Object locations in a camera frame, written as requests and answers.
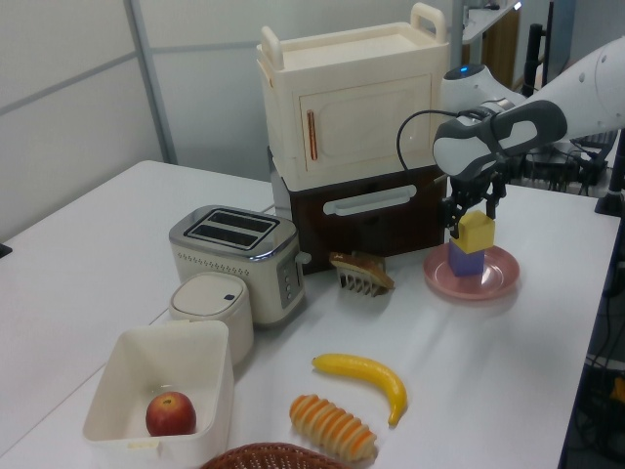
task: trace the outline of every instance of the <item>pink plate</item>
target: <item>pink plate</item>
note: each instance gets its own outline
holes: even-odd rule
[[[447,264],[448,249],[448,243],[435,247],[423,263],[426,281],[441,293],[465,300],[487,300],[507,294],[519,278],[517,259],[497,246],[486,249],[481,276],[457,277]]]

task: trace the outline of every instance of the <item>yellow cube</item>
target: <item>yellow cube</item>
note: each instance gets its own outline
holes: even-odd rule
[[[458,234],[451,241],[466,254],[488,249],[495,243],[495,221],[479,210],[469,212],[460,219]]]

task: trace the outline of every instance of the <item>toy banana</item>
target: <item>toy banana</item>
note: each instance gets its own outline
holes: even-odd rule
[[[289,410],[295,429],[347,462],[375,456],[376,436],[359,418],[317,395],[300,396]]]
[[[313,359],[312,366],[326,373],[363,379],[381,388],[391,405],[391,426],[397,425],[408,406],[406,388],[401,379],[379,362],[355,355],[325,354]]]

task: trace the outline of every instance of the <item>orange cabinet handle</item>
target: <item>orange cabinet handle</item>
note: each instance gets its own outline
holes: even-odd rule
[[[311,160],[316,161],[316,133],[314,132],[314,112],[312,109],[306,111],[306,117],[309,119],[309,140],[311,141]]]

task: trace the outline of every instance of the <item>toy kitchen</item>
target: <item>toy kitchen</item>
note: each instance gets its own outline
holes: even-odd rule
[[[417,3],[398,22],[281,41],[265,26],[257,47],[275,214],[292,220],[312,255],[390,256],[443,242],[445,184],[432,157],[449,68],[443,14]]]

